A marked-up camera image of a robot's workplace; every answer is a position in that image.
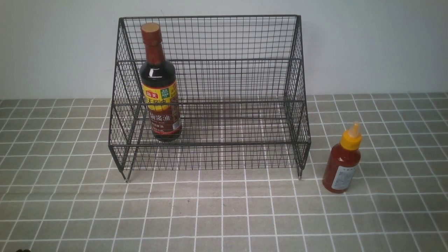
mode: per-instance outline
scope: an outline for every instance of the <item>soy sauce bottle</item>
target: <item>soy sauce bottle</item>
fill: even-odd
[[[149,109],[151,129],[161,142],[171,142],[182,132],[181,113],[178,104],[176,70],[165,60],[162,47],[162,33],[156,23],[140,27],[145,44],[146,62],[140,67],[143,95]]]

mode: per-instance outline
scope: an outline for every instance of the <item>brown bottle cap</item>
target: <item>brown bottle cap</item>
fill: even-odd
[[[145,45],[158,45],[162,43],[162,32],[160,25],[156,23],[146,23],[140,27],[142,31],[143,43]]]

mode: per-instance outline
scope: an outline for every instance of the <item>bottle label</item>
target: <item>bottle label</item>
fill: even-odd
[[[344,190],[349,187],[352,181],[353,174],[355,173],[355,167],[343,167],[339,166],[336,172],[335,179],[333,180],[332,188],[335,190]]]
[[[148,105],[151,118],[152,131],[157,134],[174,134],[181,126],[181,113],[179,105],[164,105],[165,103],[177,103],[177,83],[162,88],[153,88],[142,85],[143,94]]]

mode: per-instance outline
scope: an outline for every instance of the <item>yellow cap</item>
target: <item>yellow cap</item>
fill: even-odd
[[[361,133],[359,133],[359,122],[354,122],[352,127],[342,134],[340,144],[342,148],[349,151],[354,151],[359,149],[361,140],[362,136]]]

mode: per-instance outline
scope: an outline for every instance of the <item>hot sauce bottle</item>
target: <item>hot sauce bottle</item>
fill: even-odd
[[[333,146],[322,179],[323,186],[330,192],[343,193],[348,189],[355,173],[355,166],[361,159],[359,152],[361,140],[359,123],[355,122],[343,133],[340,142]]]
[[[162,142],[171,142],[181,135],[182,124],[178,104],[176,70],[165,60],[162,33],[156,23],[140,27],[145,44],[146,62],[140,68],[142,88],[149,109],[152,134]]]

